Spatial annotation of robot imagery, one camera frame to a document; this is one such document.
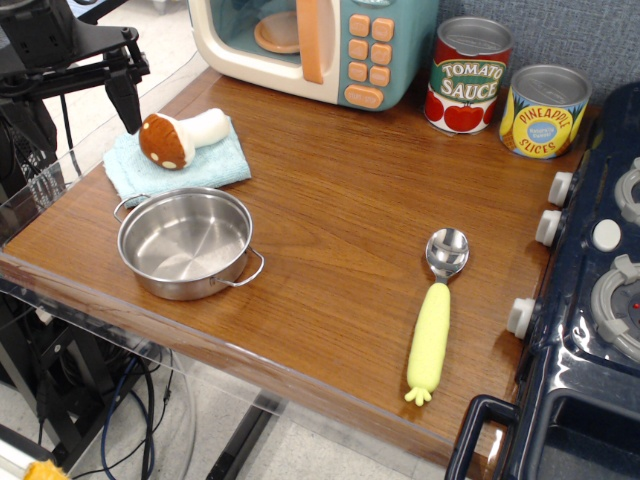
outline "wooden countertop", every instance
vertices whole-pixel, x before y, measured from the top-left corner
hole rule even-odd
[[[381,113],[322,104],[211,70],[164,112],[220,107],[233,119],[251,180],[224,187],[248,207],[266,257],[247,286],[194,302],[143,290],[118,255],[116,192],[94,169],[6,247],[6,278],[446,463],[469,401],[512,401],[522,342],[506,331],[516,297],[535,297],[548,249],[534,240],[557,171],[519,157],[497,126],[434,130],[418,81]],[[592,115],[581,132],[586,132]],[[434,276],[425,244],[465,232],[471,256],[450,281],[442,381],[422,408],[404,401],[414,324]]]

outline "navy blue stove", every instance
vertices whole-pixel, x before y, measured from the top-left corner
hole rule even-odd
[[[446,478],[464,478],[487,420],[507,427],[494,478],[640,478],[640,83],[609,96],[549,201],[538,298],[508,321],[524,340],[517,399],[471,402]]]

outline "orange microwave handle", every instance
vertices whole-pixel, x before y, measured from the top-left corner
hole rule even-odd
[[[296,11],[302,76],[309,82],[322,85],[318,1],[322,0],[296,0]]]

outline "microwave door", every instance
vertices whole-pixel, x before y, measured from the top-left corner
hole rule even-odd
[[[340,83],[340,1],[189,0],[189,9],[198,51],[218,72],[335,104]],[[277,44],[289,38],[282,28],[261,30],[268,17],[278,15],[286,22],[293,18],[297,52],[277,51],[274,40]]]

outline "tomato sauce can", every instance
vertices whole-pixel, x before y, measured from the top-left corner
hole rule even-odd
[[[455,17],[438,27],[425,115],[437,128],[475,133],[493,116],[513,50],[504,25],[480,17]]]
[[[559,65],[531,65],[511,79],[500,140],[530,158],[555,158],[570,150],[591,96],[586,75]]]

